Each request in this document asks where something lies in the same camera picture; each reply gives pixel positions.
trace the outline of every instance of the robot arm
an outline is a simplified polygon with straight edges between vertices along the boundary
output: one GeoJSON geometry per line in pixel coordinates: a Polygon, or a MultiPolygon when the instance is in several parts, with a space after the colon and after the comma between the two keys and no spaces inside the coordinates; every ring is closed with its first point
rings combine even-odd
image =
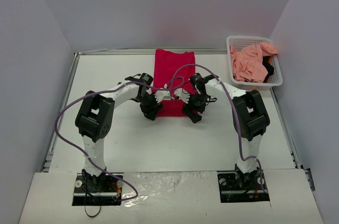
{"type": "MultiPolygon", "coordinates": [[[[109,133],[112,124],[113,111],[127,100],[140,103],[141,111],[148,119],[154,120],[157,112],[163,107],[161,101],[171,98],[168,91],[148,93],[144,85],[130,84],[129,82],[140,82],[150,85],[153,78],[143,73],[140,78],[127,77],[124,82],[110,89],[117,90],[113,93],[105,93],[92,96],[83,100],[75,125],[83,137],[84,150],[91,160],[102,169],[106,169],[104,162],[104,138],[109,133]]],[[[104,174],[95,168],[86,158],[82,170],[83,176],[87,177],[93,186],[100,187],[104,174]]]]}
{"type": "MultiPolygon", "coordinates": [[[[197,91],[195,94],[185,93],[181,88],[177,89],[174,94],[185,103],[182,112],[189,116],[193,123],[201,120],[201,115],[197,112],[202,113],[205,110],[206,101],[211,97],[230,105],[220,81],[213,76],[202,78],[199,73],[196,73],[190,77],[190,82],[197,91]]],[[[260,141],[266,127],[270,124],[260,93],[256,90],[246,92],[227,83],[223,82],[223,84],[238,113],[243,156],[258,156],[260,141]]],[[[237,130],[234,114],[233,123],[237,130]]],[[[257,170],[257,162],[254,158],[243,161],[239,156],[235,169],[240,171],[239,173],[244,177],[244,174],[257,170]]]]}

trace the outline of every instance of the red towel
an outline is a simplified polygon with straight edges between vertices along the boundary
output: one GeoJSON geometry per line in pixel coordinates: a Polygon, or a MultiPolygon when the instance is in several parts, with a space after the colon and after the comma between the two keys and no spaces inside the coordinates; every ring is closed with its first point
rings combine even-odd
{"type": "MultiPolygon", "coordinates": [[[[163,49],[155,51],[154,65],[154,83],[155,87],[163,88],[170,81],[181,66],[185,64],[195,64],[194,52],[173,53],[163,49]]],[[[185,82],[189,81],[190,76],[195,73],[195,66],[187,66],[180,70],[176,76],[183,76],[185,82]]],[[[173,86],[177,86],[182,82],[181,79],[176,79],[173,86]]],[[[190,83],[184,85],[184,89],[188,92],[193,90],[190,83]]],[[[158,112],[157,117],[183,117],[185,114],[181,112],[184,102],[179,100],[162,101],[164,107],[158,112]]]]}

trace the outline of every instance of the laundry basket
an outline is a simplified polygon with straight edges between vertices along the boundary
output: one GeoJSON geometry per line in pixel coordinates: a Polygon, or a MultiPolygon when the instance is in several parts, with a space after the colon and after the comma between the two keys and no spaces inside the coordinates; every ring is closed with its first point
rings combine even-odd
{"type": "Polygon", "coordinates": [[[274,74],[269,77],[269,80],[267,83],[240,82],[240,81],[235,80],[235,78],[233,77],[230,46],[233,46],[238,51],[241,51],[242,48],[244,47],[247,47],[251,44],[260,43],[260,42],[272,43],[270,39],[261,38],[261,37],[253,37],[253,36],[229,36],[227,38],[227,59],[228,59],[230,78],[231,78],[232,84],[238,87],[239,89],[269,90],[273,86],[279,86],[282,84],[282,76],[281,76],[281,71],[280,71],[277,56],[272,56],[270,60],[271,65],[274,67],[274,74]]]}

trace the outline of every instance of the metal frame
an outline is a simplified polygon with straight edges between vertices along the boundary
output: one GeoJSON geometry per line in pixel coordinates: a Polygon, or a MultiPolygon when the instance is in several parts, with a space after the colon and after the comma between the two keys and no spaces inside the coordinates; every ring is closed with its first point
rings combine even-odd
{"type": "Polygon", "coordinates": [[[98,50],[81,52],[79,55],[92,56],[92,55],[154,55],[155,50],[166,49],[172,52],[194,52],[196,55],[208,55],[208,54],[220,54],[227,53],[226,49],[215,49],[215,48],[127,48],[127,49],[113,49],[113,50],[98,50]]]}
{"type": "Polygon", "coordinates": [[[274,88],[271,88],[271,94],[272,94],[272,97],[273,97],[275,108],[276,108],[277,113],[278,113],[279,120],[281,122],[282,130],[283,130],[285,137],[287,139],[287,143],[288,143],[288,146],[290,148],[291,155],[292,155],[293,161],[295,163],[295,166],[296,166],[296,168],[302,169],[302,167],[301,167],[302,163],[300,162],[300,159],[299,159],[299,156],[298,156],[298,153],[297,153],[297,149],[296,149],[296,145],[295,145],[293,138],[291,136],[291,133],[289,132],[287,125],[285,123],[285,119],[284,119],[283,114],[281,112],[281,108],[280,108],[278,99],[276,97],[274,88]]]}
{"type": "MultiPolygon", "coordinates": [[[[72,60],[72,65],[71,65],[70,70],[69,70],[68,81],[67,81],[63,101],[60,105],[59,111],[62,110],[67,104],[70,89],[71,89],[72,84],[73,84],[73,79],[74,79],[74,76],[75,76],[76,68],[78,67],[78,63],[79,63],[79,53],[75,53],[73,60],[72,60]]],[[[59,123],[58,123],[59,129],[60,129],[61,123],[63,122],[63,118],[64,118],[64,116],[62,116],[59,120],[59,123]]],[[[50,140],[50,145],[49,145],[49,149],[48,149],[47,156],[46,156],[46,159],[45,159],[45,163],[44,163],[43,168],[42,168],[42,172],[46,172],[46,173],[49,172],[49,167],[50,167],[50,164],[52,162],[55,144],[57,142],[56,139],[57,139],[57,135],[54,131],[52,138],[50,140]]]]}

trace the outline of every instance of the white wall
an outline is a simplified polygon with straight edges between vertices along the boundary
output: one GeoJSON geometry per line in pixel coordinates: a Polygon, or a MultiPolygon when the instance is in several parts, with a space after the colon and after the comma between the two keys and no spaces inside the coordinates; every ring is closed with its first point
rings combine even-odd
{"type": "Polygon", "coordinates": [[[18,223],[72,53],[44,0],[0,0],[0,223],[18,223]]]}
{"type": "Polygon", "coordinates": [[[325,223],[339,219],[338,18],[338,0],[290,0],[271,36],[281,50],[279,103],[325,223]]]}
{"type": "Polygon", "coordinates": [[[288,0],[46,0],[73,51],[225,47],[230,34],[269,37],[288,0]]]}

